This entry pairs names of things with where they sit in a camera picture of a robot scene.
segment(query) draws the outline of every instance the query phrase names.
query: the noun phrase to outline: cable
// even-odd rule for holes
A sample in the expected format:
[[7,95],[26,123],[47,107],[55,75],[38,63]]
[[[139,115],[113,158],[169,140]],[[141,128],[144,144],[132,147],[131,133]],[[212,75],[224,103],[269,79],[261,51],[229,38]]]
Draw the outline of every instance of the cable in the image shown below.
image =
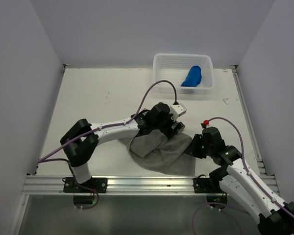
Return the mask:
[[[242,149],[242,162],[243,162],[243,166],[245,168],[245,170],[247,171],[247,173],[249,173],[250,171],[248,170],[248,167],[246,165],[246,161],[245,161],[245,155],[244,155],[244,144],[243,144],[243,138],[242,135],[239,131],[239,129],[228,119],[224,118],[224,117],[213,117],[211,119],[209,119],[208,121],[212,121],[212,120],[216,120],[216,119],[221,119],[224,120],[226,122],[228,122],[231,126],[234,127],[234,129],[236,130],[236,132],[239,135],[240,138],[240,142],[241,142],[241,149]],[[252,181],[257,185],[257,187],[271,200],[273,201],[278,207],[280,207],[285,213],[287,213],[290,217],[292,217],[294,219],[294,215],[289,212],[287,209],[285,209],[280,203],[278,203],[276,200],[273,200],[273,197],[258,183],[258,181],[255,179],[255,177],[251,174],[249,175],[252,179]]]
[[205,176],[205,178],[207,178],[207,176],[204,174],[199,175],[198,178],[201,178],[202,176]]
[[[199,209],[201,209],[202,207],[204,207],[204,206],[210,206],[210,205],[227,206],[227,207],[232,208],[232,209],[235,209],[235,210],[237,210],[237,211],[240,211],[240,212],[246,213],[245,211],[243,211],[242,209],[240,209],[240,208],[238,208],[238,207],[231,206],[231,205],[224,204],[224,203],[219,203],[219,202],[207,202],[207,203],[204,203],[204,204],[202,204],[200,207],[198,207],[198,208],[196,209],[196,211],[194,211],[194,213],[193,213],[193,217],[192,217],[192,229],[193,229],[193,234],[194,234],[194,235],[197,235],[197,233],[196,233],[196,231],[195,231],[195,216],[196,216],[197,212],[198,212]],[[221,211],[221,210],[219,210],[219,211],[222,212],[222,213],[224,213],[224,214],[227,214],[228,216],[230,216],[230,217],[234,220],[234,222],[238,225],[238,227],[239,227],[239,229],[240,229],[240,234],[243,235],[243,229],[242,229],[241,225],[239,224],[239,222],[237,221],[237,219],[236,219],[234,216],[232,216],[231,214],[229,214],[228,212],[226,212],[226,211]]]
[[83,206],[81,206],[79,209],[81,209],[81,210],[87,210],[87,209],[94,208],[94,207],[98,204],[98,202],[99,202],[99,194],[97,193],[97,191],[96,191],[95,189],[85,187],[85,186],[83,186],[83,185],[80,185],[80,184],[77,182],[77,180],[76,180],[76,178],[75,178],[75,176],[74,176],[73,170],[72,170],[72,168],[71,168],[71,165],[70,165],[69,160],[64,159],[64,158],[53,158],[53,159],[46,159],[46,160],[43,160],[43,161],[40,162],[40,163],[55,162],[55,161],[64,161],[64,162],[66,162],[66,163],[68,164],[68,167],[69,167],[71,173],[72,173],[72,176],[73,176],[73,179],[74,179],[75,184],[76,184],[79,188],[82,188],[82,189],[88,190],[88,191],[92,192],[93,194],[96,194],[96,196],[97,196],[97,200],[96,200],[95,203],[93,203],[93,204],[92,204],[91,206],[89,206],[89,207],[83,207]]
[[[126,122],[126,124],[129,124],[132,120],[134,120],[134,119],[136,118],[136,116],[137,116],[137,114],[139,113],[139,111],[141,110],[142,105],[143,105],[143,103],[144,103],[144,101],[145,101],[145,99],[146,99],[146,96],[148,95],[148,93],[150,92],[150,90],[151,90],[155,85],[157,85],[157,84],[159,84],[159,83],[162,83],[162,82],[169,83],[169,84],[173,87],[173,90],[174,90],[174,104],[177,103],[177,93],[176,93],[176,89],[175,89],[175,86],[173,85],[173,83],[170,82],[170,81],[167,81],[167,80],[160,80],[160,81],[157,81],[157,82],[155,82],[154,84],[152,84],[152,85],[148,88],[148,90],[146,91],[146,93],[145,93],[145,95],[144,95],[144,97],[143,97],[143,99],[142,99],[142,101],[141,101],[141,103],[140,103],[140,105],[139,105],[139,107],[138,107],[136,113],[133,115],[133,117],[132,117],[129,121]],[[113,127],[113,126],[123,126],[123,125],[124,125],[123,122],[120,122],[120,123],[114,123],[114,124],[108,124],[108,125],[102,126],[102,129],[104,129],[104,128],[108,128],[108,127]],[[85,132],[85,133],[83,133],[83,134],[81,134],[81,135],[79,135],[79,136],[76,136],[75,138],[69,140],[68,142],[66,142],[66,143],[63,144],[62,146],[58,147],[57,149],[55,149],[55,150],[52,151],[51,153],[49,153],[49,154],[47,154],[46,156],[44,156],[43,158],[39,159],[39,160],[38,160],[38,163],[41,163],[41,162],[43,162],[44,160],[48,159],[49,157],[51,157],[51,156],[54,155],[55,153],[59,152],[61,149],[65,148],[65,147],[68,146],[69,144],[71,144],[71,143],[75,142],[76,140],[80,139],[81,137],[85,137],[85,136],[87,136],[87,135],[89,135],[89,134],[91,134],[91,133],[94,133],[94,132],[98,131],[98,130],[99,130],[99,128],[95,128],[94,130],[90,130],[90,131]]]

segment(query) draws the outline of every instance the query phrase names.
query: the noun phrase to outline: black mounting bracket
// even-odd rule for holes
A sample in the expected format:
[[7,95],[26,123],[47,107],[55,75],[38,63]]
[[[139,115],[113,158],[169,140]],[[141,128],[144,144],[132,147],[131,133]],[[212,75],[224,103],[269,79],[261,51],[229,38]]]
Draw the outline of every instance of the black mounting bracket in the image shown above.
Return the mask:
[[194,193],[223,193],[219,188],[213,187],[209,178],[193,178]]
[[[75,184],[73,177],[63,178],[64,182],[63,192],[65,193],[85,193],[89,192],[86,189],[80,188]],[[82,185],[88,188],[94,188],[98,193],[106,193],[107,191],[107,178],[91,178]]]

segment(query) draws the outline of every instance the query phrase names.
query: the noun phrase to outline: white wall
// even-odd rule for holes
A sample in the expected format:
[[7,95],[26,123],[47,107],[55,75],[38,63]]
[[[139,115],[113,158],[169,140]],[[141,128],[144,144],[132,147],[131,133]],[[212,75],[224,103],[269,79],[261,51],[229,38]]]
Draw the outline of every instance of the white wall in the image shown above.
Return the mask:
[[277,0],[239,65],[267,171],[294,200],[294,0]]
[[74,66],[152,66],[156,53],[238,64],[274,0],[31,0],[54,48]]
[[42,148],[62,65],[28,0],[0,0],[0,235]]

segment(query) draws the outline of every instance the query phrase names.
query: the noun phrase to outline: mark on table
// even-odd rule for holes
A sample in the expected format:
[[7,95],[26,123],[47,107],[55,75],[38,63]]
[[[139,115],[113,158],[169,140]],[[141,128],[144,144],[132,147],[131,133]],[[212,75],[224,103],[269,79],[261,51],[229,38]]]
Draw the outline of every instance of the mark on table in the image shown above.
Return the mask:
[[229,98],[224,98],[223,101],[226,105],[228,105],[228,103],[226,102]]
[[107,101],[105,102],[105,104],[107,105],[108,103],[110,103],[110,91],[108,91],[108,94],[106,95],[106,99]]

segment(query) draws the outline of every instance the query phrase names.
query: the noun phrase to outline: glass panel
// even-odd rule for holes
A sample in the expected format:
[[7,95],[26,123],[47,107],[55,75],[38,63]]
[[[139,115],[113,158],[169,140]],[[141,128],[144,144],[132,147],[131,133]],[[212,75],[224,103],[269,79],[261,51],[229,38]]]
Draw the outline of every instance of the glass panel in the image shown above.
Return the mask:
[[[30,196],[21,235],[191,235],[195,209],[203,196],[108,196],[98,205],[81,211],[73,206],[72,196]],[[229,204],[236,205],[229,199]],[[258,235],[253,219],[232,209],[245,235]],[[196,215],[199,235],[240,234],[226,214],[204,207]]]

